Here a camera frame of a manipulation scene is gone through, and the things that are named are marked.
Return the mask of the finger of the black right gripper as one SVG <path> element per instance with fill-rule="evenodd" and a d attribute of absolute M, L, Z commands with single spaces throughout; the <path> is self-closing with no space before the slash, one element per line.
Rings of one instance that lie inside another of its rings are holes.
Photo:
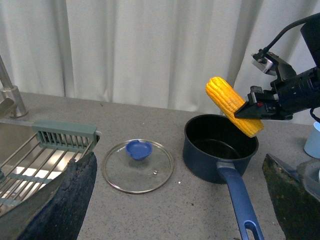
<path fill-rule="evenodd" d="M 278 223 L 287 240 L 320 238 L 320 161 L 296 169 L 274 155 L 265 156 L 262 171 Z"/>

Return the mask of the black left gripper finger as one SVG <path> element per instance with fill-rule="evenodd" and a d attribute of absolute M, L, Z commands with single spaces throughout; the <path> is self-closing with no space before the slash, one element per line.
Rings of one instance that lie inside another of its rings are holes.
<path fill-rule="evenodd" d="M 93 152 L 71 159 L 66 169 L 0 218 L 2 240 L 77 239 L 93 193 L 97 159 Z"/>

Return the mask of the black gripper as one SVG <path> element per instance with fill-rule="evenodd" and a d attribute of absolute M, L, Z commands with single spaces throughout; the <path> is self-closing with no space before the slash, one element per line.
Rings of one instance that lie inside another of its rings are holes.
<path fill-rule="evenodd" d="M 320 68 L 313 67 L 300 74 L 277 56 L 265 56 L 274 63 L 276 80 L 270 90 L 251 86 L 248 101 L 235 113 L 238 119 L 291 120 L 293 114 L 310 110 L 316 121 L 320 119 L 314 110 L 320 107 Z"/>

